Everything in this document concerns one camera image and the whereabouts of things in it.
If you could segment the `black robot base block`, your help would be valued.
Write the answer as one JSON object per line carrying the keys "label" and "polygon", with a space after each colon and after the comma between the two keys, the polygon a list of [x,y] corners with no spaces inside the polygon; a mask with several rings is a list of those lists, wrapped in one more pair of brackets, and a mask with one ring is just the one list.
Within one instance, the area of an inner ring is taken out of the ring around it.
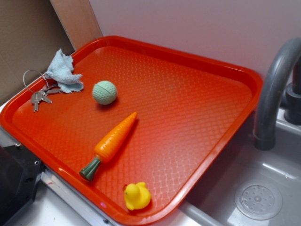
{"label": "black robot base block", "polygon": [[0,224],[6,226],[32,205],[43,168],[25,146],[0,148]]}

